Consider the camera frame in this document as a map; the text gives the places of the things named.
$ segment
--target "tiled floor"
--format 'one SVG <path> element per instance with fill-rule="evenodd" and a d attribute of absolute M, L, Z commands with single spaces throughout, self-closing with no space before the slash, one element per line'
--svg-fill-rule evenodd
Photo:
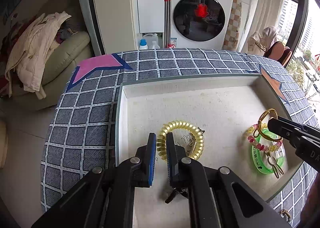
<path fill-rule="evenodd" d="M 21 228 L 42 215 L 40 161 L 54 107 L 28 112 L 0 100 L 0 116 L 9 136 L 6 163 L 0 170 L 0 196 Z"/>

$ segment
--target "screw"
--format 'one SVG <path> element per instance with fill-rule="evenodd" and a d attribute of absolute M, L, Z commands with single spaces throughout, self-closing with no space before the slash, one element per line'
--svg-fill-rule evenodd
<path fill-rule="evenodd" d="M 227 174 L 230 173 L 230 169 L 227 168 L 227 167 L 222 167 L 222 168 L 220 168 L 220 173 L 224 174 L 224 175 L 227 175 Z"/>
<path fill-rule="evenodd" d="M 94 167 L 92 172 L 95 174 L 100 174 L 102 172 L 102 167 Z"/>
<path fill-rule="evenodd" d="M 138 157 L 133 157 L 130 159 L 130 162 L 133 164 L 138 164 L 140 162 L 140 159 Z"/>
<path fill-rule="evenodd" d="M 183 159 L 181 159 L 181 162 L 184 163 L 184 164 L 190 164 L 191 163 L 191 158 L 184 157 Z"/>

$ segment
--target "washing machine door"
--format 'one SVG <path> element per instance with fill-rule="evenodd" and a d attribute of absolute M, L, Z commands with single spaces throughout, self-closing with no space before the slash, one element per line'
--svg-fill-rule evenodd
<path fill-rule="evenodd" d="M 226 16 L 217 0 L 180 0 L 173 12 L 177 30 L 186 38 L 203 42 L 223 29 Z"/>

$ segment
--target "orange star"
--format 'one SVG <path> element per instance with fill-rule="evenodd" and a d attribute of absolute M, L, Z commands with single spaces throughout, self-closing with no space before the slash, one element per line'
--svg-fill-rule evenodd
<path fill-rule="evenodd" d="M 270 83 L 271 87 L 274 89 L 276 94 L 284 100 L 286 103 L 289 103 L 287 98 L 284 96 L 281 91 L 282 82 L 279 82 L 277 79 L 272 78 L 269 73 L 260 65 L 260 72 L 264 76 L 264 78 Z"/>

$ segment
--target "checkered tablecloth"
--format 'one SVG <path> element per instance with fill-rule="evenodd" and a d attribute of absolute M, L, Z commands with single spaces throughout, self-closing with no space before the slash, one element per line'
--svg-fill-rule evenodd
<path fill-rule="evenodd" d="M 141 79 L 211 73 L 260 73 L 259 65 L 282 82 L 293 121 L 318 126 L 297 84 L 280 63 L 233 51 L 158 49 L 118 53 L 133 70 L 100 70 L 61 95 L 49 126 L 41 161 L 41 206 L 46 211 L 94 166 L 115 164 L 115 120 L 120 84 Z M 315 178 L 304 163 L 286 187 L 270 201 L 286 209 L 295 226 Z"/>

